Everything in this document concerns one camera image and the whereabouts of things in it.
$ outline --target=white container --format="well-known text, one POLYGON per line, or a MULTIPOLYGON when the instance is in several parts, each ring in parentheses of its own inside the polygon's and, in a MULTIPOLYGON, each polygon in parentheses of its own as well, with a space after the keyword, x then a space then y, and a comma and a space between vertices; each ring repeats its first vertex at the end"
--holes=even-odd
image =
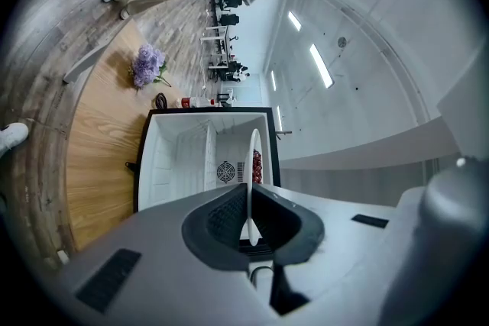
POLYGON ((216 107, 214 99, 206 97, 189 97, 177 99, 176 106, 178 108, 212 108, 216 107))

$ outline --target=ventilation fan grille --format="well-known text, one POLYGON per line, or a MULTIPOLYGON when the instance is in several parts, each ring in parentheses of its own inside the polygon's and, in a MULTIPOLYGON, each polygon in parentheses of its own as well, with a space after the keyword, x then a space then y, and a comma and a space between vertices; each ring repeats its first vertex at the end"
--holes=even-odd
POLYGON ((232 181, 235 178, 235 174, 235 167, 228 162, 221 163, 217 168, 217 177, 224 183, 232 181))
POLYGON ((242 183, 245 178, 245 162, 228 162, 225 160, 216 170, 219 181, 223 183, 242 183))

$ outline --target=desk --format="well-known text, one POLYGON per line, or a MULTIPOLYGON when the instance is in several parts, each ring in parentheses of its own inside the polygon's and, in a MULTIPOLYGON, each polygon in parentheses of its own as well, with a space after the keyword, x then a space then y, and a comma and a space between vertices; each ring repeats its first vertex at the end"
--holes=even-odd
POLYGON ((212 40, 217 40, 219 41, 219 46, 221 44, 221 40, 224 41, 224 51, 225 51, 225 66, 210 66, 209 69, 227 69, 229 68, 229 62, 231 61, 231 49, 230 49, 230 40, 229 40, 229 26, 211 26, 211 27, 206 27, 206 30, 217 30, 218 34, 222 34, 219 36, 214 36, 214 37, 203 37, 200 39, 201 42, 203 41, 212 41, 212 40))
POLYGON ((66 199, 77 250, 132 215, 134 174, 125 162, 138 158, 156 94, 165 94, 169 103, 183 97, 164 83, 134 87, 128 67, 145 43, 130 20, 92 68, 76 106, 66 155, 66 199))

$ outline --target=fluorescent light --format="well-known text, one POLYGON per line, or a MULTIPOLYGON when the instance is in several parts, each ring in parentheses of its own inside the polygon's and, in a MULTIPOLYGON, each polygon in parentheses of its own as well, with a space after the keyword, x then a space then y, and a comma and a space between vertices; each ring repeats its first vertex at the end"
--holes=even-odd
POLYGON ((318 70, 319 73, 321 74, 322 81, 324 82, 326 88, 329 89, 334 84, 333 79, 331 79, 328 69, 324 64, 324 61, 322 61, 321 55, 318 52, 318 48, 316 48, 316 45, 313 44, 310 50, 311 50, 311 54, 314 57, 314 60, 316 61, 316 65, 318 66, 318 70))
POLYGON ((302 25, 292 12, 289 11, 289 19, 292 21, 293 25, 296 27, 297 31, 300 31, 302 25))
POLYGON ((282 117, 280 116, 280 108, 277 106, 277 115, 278 115, 278 129, 279 131, 283 131, 282 129, 282 117))
POLYGON ((274 91, 277 91, 277 85, 275 84, 274 71, 272 71, 270 74, 272 75, 272 84, 274 85, 274 91))

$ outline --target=black vent slot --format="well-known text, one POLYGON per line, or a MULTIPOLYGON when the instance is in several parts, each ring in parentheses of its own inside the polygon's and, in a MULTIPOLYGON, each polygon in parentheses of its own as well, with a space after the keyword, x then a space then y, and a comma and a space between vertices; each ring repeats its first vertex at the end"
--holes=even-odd
POLYGON ((245 163, 238 162, 238 182, 243 182, 243 173, 245 172, 245 163))
POLYGON ((246 217, 246 192, 241 192, 210 211, 207 231, 214 239, 237 250, 246 217))
POLYGON ((104 313, 140 258, 141 253, 117 250, 78 291, 76 297, 94 310, 104 313))
POLYGON ((378 228, 385 228, 387 226, 387 224, 389 223, 389 221, 386 219, 373 218, 372 216, 366 216, 366 215, 356 215, 351 219, 353 221, 358 222, 358 223, 363 223, 366 225, 372 225, 372 226, 378 227, 378 228))
POLYGON ((248 239, 240 239, 239 252, 248 256, 250 262, 270 261, 274 258, 274 252, 262 237, 258 239, 256 246, 251 246, 248 239))

